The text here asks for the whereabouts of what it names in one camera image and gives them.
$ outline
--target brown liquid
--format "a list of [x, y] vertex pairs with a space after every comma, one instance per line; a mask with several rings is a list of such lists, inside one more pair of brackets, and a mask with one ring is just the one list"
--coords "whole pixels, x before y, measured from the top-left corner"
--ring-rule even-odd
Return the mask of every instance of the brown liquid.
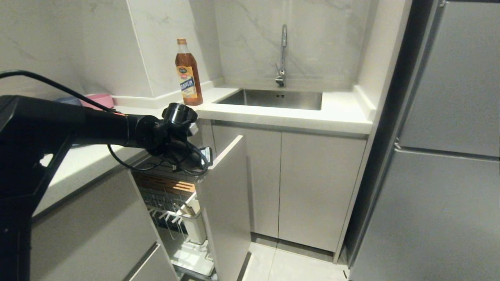
[[175, 66], [192, 67], [192, 72], [194, 74], [194, 87], [196, 88], [197, 97], [182, 97], [184, 99], [184, 104], [187, 106], [201, 105], [203, 103], [202, 88], [200, 87], [200, 76], [198, 75], [198, 67], [196, 65], [195, 57], [190, 53], [178, 53], [175, 57]]

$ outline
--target kitchen sink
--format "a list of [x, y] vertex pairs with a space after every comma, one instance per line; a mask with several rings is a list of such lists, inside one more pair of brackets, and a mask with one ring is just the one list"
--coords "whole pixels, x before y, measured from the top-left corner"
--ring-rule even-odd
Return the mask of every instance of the kitchen sink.
[[321, 110], [323, 93], [310, 91], [240, 89], [217, 104]]

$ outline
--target refrigerator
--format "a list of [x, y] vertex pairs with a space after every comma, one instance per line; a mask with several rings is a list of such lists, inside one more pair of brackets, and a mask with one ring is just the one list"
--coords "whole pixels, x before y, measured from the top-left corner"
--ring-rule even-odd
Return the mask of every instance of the refrigerator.
[[500, 280], [498, 2], [413, 1], [347, 231], [350, 280]]

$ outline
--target chrome faucet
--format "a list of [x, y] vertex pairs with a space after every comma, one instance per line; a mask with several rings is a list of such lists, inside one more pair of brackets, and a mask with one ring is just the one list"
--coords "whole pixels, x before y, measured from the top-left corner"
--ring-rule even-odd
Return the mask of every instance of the chrome faucet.
[[281, 30], [281, 67], [278, 68], [276, 64], [277, 77], [275, 79], [278, 83], [278, 87], [283, 88], [285, 86], [285, 48], [287, 47], [287, 25], [283, 24]]

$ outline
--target black robotic arm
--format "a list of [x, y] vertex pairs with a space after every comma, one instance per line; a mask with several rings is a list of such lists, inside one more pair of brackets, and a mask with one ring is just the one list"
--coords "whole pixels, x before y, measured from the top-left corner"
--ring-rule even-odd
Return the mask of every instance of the black robotic arm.
[[[48, 84], [85, 100], [80, 94], [28, 71], [0, 72], [0, 79], [14, 75], [49, 81]], [[190, 125], [198, 117], [191, 108], [171, 103], [163, 111], [163, 119], [104, 109], [18, 95], [0, 96], [2, 280], [30, 279], [32, 215], [73, 144], [107, 144], [113, 157], [123, 165], [127, 164], [116, 157], [110, 144], [144, 148], [162, 162], [176, 165], [191, 175], [207, 171], [210, 159], [187, 140], [191, 135]], [[40, 160], [47, 154], [53, 157], [43, 166]]]

